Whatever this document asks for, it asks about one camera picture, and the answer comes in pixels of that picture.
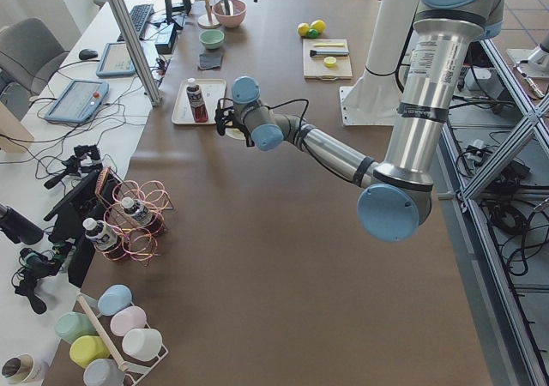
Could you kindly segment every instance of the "light blue cup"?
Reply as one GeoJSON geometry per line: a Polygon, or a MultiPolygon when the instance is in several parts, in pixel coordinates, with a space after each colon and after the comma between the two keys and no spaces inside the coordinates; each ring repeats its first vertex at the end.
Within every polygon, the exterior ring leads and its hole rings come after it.
{"type": "Polygon", "coordinates": [[[96,335],[95,328],[87,316],[75,311],[59,317],[55,323],[55,333],[70,345],[81,336],[96,335]]]}
{"type": "Polygon", "coordinates": [[[122,386],[124,372],[112,359],[96,359],[84,371],[86,386],[122,386]]]}
{"type": "Polygon", "coordinates": [[[114,285],[105,290],[97,304],[102,315],[113,316],[131,305],[131,290],[124,285],[114,285]]]}

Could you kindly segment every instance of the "tablet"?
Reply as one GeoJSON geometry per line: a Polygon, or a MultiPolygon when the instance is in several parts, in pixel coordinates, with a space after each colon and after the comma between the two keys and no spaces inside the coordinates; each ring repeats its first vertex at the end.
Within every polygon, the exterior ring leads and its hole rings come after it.
{"type": "Polygon", "coordinates": [[[73,80],[64,89],[44,120],[55,123],[84,123],[95,115],[109,91],[106,81],[73,80]]]}
{"type": "Polygon", "coordinates": [[[123,41],[107,43],[95,74],[98,77],[126,77],[135,72],[126,44],[123,41]]]}

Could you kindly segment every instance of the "cup rack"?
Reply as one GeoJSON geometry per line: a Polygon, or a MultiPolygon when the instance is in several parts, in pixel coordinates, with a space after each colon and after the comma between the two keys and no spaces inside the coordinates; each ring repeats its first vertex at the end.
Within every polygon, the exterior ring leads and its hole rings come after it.
{"type": "Polygon", "coordinates": [[[98,177],[95,195],[105,208],[103,220],[111,225],[114,231],[121,237],[120,245],[124,250],[124,255],[117,258],[113,258],[110,254],[112,251],[119,249],[118,246],[108,253],[100,253],[114,261],[122,260],[129,256],[132,260],[148,266],[150,259],[159,255],[157,253],[158,242],[156,237],[166,231],[166,223],[164,222],[162,213],[165,210],[173,209],[172,200],[164,185],[158,180],[151,180],[144,184],[138,184],[133,180],[124,181],[110,167],[105,167],[98,177]],[[111,202],[101,195],[105,182],[109,178],[114,178],[117,182],[117,185],[112,189],[111,202]],[[132,219],[129,219],[124,214],[124,210],[120,205],[122,199],[127,196],[144,202],[148,209],[160,220],[162,224],[161,230],[150,232],[143,227],[139,227],[132,219]]]}
{"type": "Polygon", "coordinates": [[[101,340],[105,343],[105,346],[109,349],[109,352],[111,353],[112,358],[115,360],[115,362],[118,365],[118,369],[120,371],[124,372],[126,375],[126,378],[124,379],[124,386],[134,386],[137,385],[152,369],[154,369],[158,363],[160,363],[167,355],[168,355],[168,349],[162,343],[162,347],[157,354],[156,358],[151,360],[153,362],[151,365],[139,365],[133,362],[129,362],[117,349],[114,342],[112,341],[111,337],[101,324],[98,316],[101,315],[95,315],[93,308],[97,309],[97,300],[94,298],[91,298],[87,296],[86,294],[79,293],[76,296],[76,301],[81,306],[82,310],[86,314],[87,318],[91,322],[91,324],[94,326],[95,330],[97,331],[98,336],[101,338],[101,340]]]}

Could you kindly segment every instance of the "yellow bottle cap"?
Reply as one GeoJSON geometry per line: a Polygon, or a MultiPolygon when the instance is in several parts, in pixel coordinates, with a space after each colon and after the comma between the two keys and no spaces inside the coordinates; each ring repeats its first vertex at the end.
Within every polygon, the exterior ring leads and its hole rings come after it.
{"type": "Polygon", "coordinates": [[[337,64],[337,59],[335,57],[325,57],[324,58],[324,65],[328,68],[332,68],[337,64]]]}

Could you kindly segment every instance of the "computer mouse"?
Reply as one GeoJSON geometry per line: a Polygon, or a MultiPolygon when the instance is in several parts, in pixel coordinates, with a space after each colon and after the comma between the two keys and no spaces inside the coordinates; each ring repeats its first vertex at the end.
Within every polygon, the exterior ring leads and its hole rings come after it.
{"type": "Polygon", "coordinates": [[[78,58],[81,60],[89,60],[90,58],[97,57],[97,52],[92,49],[84,49],[80,50],[80,53],[78,53],[78,58]]]}

